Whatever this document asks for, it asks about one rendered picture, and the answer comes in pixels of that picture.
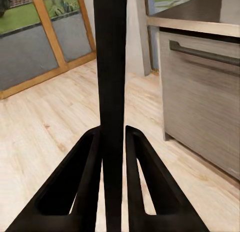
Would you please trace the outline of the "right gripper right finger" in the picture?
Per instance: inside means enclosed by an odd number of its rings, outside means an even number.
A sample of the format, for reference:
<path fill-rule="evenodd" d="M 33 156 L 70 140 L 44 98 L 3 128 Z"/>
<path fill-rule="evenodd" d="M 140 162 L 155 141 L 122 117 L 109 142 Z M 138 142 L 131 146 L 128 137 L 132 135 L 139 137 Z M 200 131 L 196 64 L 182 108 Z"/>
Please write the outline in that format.
<path fill-rule="evenodd" d="M 125 129 L 129 232 L 210 232 L 144 133 Z M 137 159 L 157 215 L 145 212 Z"/>

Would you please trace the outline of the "poster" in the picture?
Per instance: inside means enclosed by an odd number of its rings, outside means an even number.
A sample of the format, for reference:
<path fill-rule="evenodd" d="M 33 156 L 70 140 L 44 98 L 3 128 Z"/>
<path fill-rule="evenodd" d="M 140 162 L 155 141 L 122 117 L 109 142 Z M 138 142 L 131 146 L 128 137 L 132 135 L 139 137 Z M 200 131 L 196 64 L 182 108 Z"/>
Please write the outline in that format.
<path fill-rule="evenodd" d="M 121 232 L 127 0 L 93 0 L 106 232 Z"/>

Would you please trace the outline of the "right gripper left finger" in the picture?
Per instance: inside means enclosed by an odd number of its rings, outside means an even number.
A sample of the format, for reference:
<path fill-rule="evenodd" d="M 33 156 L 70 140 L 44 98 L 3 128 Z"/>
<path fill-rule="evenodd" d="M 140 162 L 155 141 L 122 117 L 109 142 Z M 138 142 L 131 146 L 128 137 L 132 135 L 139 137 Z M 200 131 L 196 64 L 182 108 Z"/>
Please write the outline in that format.
<path fill-rule="evenodd" d="M 5 232 L 95 232 L 101 126 L 87 130 Z"/>

